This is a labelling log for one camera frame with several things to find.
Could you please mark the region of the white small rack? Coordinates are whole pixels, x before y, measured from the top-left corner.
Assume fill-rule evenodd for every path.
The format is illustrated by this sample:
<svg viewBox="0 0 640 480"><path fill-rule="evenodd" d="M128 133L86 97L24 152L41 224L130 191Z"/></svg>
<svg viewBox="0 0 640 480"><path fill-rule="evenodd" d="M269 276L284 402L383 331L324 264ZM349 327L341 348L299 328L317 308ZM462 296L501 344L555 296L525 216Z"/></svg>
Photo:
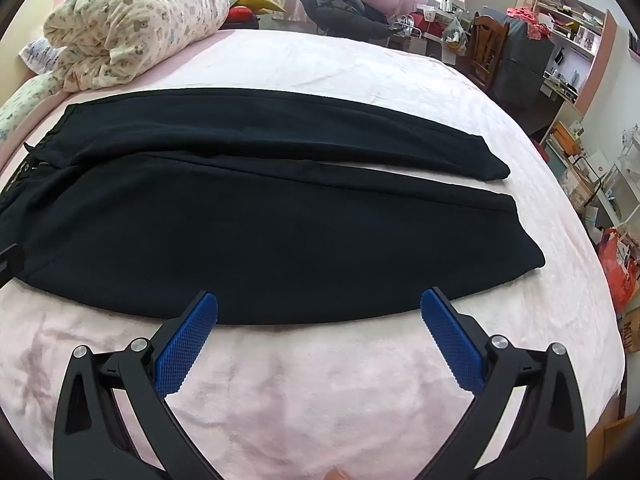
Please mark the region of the white small rack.
<svg viewBox="0 0 640 480"><path fill-rule="evenodd" d="M639 214L639 126L624 130L623 148L605 177L603 206L614 226L631 222Z"/></svg>

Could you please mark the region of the floral rolled duvet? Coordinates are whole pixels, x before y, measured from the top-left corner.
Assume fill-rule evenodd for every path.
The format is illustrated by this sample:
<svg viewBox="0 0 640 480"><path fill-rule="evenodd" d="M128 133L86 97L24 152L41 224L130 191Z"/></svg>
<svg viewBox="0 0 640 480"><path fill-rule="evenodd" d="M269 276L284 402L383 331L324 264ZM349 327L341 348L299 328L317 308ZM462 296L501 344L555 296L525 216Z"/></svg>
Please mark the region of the floral rolled duvet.
<svg viewBox="0 0 640 480"><path fill-rule="evenodd" d="M64 0L43 36L65 92L126 84L224 24L229 0Z"/></svg>

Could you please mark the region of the pink bookshelf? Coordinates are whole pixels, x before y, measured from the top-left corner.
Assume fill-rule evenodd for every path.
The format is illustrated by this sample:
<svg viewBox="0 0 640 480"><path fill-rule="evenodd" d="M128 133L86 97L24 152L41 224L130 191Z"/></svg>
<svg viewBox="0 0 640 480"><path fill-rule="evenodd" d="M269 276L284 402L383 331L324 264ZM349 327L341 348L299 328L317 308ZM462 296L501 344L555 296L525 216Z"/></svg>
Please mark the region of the pink bookshelf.
<svg viewBox="0 0 640 480"><path fill-rule="evenodd" d="M582 0L534 0L533 11L550 21L554 44L544 82L585 116L610 62L617 22L610 10Z"/></svg>

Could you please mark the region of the orange plastic bag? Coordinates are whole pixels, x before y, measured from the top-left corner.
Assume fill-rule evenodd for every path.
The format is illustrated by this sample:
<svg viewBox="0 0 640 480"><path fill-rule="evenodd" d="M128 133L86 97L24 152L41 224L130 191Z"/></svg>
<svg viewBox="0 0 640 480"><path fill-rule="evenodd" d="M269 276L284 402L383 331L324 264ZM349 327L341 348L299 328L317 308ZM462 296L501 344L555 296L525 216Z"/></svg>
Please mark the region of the orange plastic bag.
<svg viewBox="0 0 640 480"><path fill-rule="evenodd" d="M602 232L597 246L598 259L608 282L614 310L623 313L636 293L639 283L639 263L634 248L614 228Z"/></svg>

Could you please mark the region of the black pants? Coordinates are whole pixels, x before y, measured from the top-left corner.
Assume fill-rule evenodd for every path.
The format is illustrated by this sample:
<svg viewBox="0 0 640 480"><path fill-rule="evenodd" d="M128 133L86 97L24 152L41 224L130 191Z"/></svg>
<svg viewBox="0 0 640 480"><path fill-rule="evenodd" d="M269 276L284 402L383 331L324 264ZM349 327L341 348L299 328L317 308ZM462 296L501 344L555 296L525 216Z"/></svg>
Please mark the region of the black pants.
<svg viewBox="0 0 640 480"><path fill-rule="evenodd" d="M66 108L1 195L32 287L174 318L202 290L227 325L406 312L541 268L484 139L304 94L181 89Z"/></svg>

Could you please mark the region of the red and yellow toy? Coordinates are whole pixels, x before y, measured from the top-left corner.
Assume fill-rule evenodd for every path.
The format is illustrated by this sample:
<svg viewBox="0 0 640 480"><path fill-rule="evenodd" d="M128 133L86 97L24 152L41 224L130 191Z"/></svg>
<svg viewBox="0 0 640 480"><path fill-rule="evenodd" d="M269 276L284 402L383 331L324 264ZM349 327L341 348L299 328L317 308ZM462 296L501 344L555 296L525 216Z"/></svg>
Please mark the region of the red and yellow toy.
<svg viewBox="0 0 640 480"><path fill-rule="evenodd" d="M230 6L221 29L258 29L259 17L272 12L285 13L274 0L238 0Z"/></svg>

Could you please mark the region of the pink bed sheet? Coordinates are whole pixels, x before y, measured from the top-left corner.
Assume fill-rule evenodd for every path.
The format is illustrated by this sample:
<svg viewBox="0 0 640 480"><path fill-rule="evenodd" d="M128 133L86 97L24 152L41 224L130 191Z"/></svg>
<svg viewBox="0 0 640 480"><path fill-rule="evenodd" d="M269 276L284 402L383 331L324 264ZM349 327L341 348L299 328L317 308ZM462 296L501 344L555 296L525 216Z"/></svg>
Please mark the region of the pink bed sheet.
<svg viewBox="0 0 640 480"><path fill-rule="evenodd" d="M136 78L131 89L241 87L370 103L482 136L510 177L546 258L518 280L457 301L486 332L524 348L559 341L597 425L620 390L624 350L608 284L582 222L521 127L446 65L340 38L217 32ZM43 467L70 354L124 348L156 325L73 304L20 282L1 292L1 406ZM169 404L228 479L317 479L341 467L359 479L411 479L469 405L420 315L337 325L219 327Z"/></svg>

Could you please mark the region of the wooden chair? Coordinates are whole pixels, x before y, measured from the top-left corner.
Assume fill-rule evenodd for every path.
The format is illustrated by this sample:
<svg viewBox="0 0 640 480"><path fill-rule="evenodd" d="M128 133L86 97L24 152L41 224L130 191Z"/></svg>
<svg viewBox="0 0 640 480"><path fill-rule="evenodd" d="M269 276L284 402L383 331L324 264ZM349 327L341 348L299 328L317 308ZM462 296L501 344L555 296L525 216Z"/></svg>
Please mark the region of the wooden chair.
<svg viewBox="0 0 640 480"><path fill-rule="evenodd" d="M499 23L491 16L478 13L474 16L471 39L466 49L469 60L466 76L485 93L495 82L509 30L509 24Z"/></svg>

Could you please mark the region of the floral pillow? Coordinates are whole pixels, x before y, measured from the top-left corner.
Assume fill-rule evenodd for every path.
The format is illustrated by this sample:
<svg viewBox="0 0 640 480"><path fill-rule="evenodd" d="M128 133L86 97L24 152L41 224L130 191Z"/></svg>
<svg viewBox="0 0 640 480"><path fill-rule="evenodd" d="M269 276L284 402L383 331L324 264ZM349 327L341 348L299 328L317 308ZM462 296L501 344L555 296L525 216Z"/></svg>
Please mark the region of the floral pillow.
<svg viewBox="0 0 640 480"><path fill-rule="evenodd" d="M23 130L30 131L64 99L62 84L52 73L30 78L1 107L1 146L4 148Z"/></svg>

